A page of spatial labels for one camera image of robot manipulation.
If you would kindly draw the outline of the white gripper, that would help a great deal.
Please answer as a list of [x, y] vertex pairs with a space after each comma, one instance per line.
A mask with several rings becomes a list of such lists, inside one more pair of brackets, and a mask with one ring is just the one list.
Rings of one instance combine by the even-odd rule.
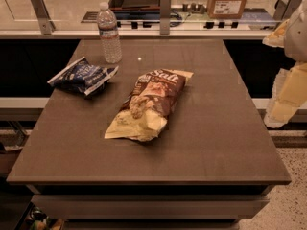
[[[307, 0], [283, 21], [262, 43], [285, 50], [295, 61], [307, 61]], [[307, 63], [297, 62], [290, 70], [281, 68], [275, 77], [264, 123], [270, 128], [287, 124], [297, 110], [307, 102]]]

